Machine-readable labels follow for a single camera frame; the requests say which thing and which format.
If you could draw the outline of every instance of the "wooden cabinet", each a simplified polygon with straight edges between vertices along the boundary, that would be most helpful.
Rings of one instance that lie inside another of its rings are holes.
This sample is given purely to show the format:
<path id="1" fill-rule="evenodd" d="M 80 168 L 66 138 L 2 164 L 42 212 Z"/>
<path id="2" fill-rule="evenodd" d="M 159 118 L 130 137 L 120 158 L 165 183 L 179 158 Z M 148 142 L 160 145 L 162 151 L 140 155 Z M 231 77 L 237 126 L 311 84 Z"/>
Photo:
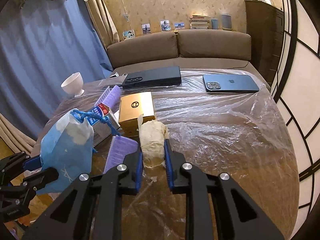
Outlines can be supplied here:
<path id="1" fill-rule="evenodd" d="M 250 63 L 271 86 L 279 65 L 284 13 L 263 1 L 246 0 L 247 33 L 251 36 Z"/>

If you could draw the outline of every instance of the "blue iphone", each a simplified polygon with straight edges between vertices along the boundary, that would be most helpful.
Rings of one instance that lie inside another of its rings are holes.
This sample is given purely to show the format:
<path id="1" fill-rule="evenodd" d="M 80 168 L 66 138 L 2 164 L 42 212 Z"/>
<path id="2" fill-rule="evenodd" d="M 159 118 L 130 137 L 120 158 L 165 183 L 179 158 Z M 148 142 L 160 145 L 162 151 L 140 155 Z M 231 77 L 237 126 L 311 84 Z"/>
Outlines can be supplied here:
<path id="1" fill-rule="evenodd" d="M 203 82 L 207 92 L 255 93 L 259 87 L 248 75 L 206 74 Z"/>

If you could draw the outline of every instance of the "product box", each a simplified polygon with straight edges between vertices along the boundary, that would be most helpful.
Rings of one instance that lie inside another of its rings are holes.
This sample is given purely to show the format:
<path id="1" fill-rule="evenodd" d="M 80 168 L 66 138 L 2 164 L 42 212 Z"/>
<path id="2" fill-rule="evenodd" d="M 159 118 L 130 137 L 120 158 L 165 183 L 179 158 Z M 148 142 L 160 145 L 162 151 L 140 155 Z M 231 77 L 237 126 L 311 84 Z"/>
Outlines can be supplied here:
<path id="1" fill-rule="evenodd" d="M 143 123 L 155 120 L 151 92 L 143 92 L 120 98 L 119 124 L 125 136 L 138 136 L 138 117 L 143 114 Z"/>
<path id="2" fill-rule="evenodd" d="M 108 106 L 105 106 L 103 103 L 98 104 L 90 111 L 101 117 L 108 116 L 114 128 L 118 129 L 120 127 L 111 109 Z M 98 143 L 111 134 L 111 129 L 106 123 L 100 122 L 100 120 L 88 117 L 88 121 L 93 127 L 93 146 L 95 147 Z"/>

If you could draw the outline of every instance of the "blue curtain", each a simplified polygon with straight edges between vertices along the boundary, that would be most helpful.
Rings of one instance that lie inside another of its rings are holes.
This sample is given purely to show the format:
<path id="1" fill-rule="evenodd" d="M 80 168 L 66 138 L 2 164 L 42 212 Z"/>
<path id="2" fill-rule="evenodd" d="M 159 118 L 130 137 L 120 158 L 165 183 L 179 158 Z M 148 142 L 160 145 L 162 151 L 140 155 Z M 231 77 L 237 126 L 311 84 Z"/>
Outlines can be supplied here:
<path id="1" fill-rule="evenodd" d="M 61 83 L 84 83 L 112 67 L 83 0 L 10 0 L 0 13 L 0 113 L 37 139 L 66 96 Z"/>

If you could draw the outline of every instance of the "brown couch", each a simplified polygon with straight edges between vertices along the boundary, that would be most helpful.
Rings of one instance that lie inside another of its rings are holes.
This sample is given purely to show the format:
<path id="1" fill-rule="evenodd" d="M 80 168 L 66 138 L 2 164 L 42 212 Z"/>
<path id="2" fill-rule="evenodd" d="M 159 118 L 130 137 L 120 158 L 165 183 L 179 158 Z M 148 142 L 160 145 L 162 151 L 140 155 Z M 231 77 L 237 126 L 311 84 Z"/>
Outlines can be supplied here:
<path id="1" fill-rule="evenodd" d="M 251 65 L 251 37 L 222 30 L 180 30 L 136 37 L 107 48 L 114 73 L 132 73 L 163 66 L 181 69 L 241 69 L 270 86 Z"/>

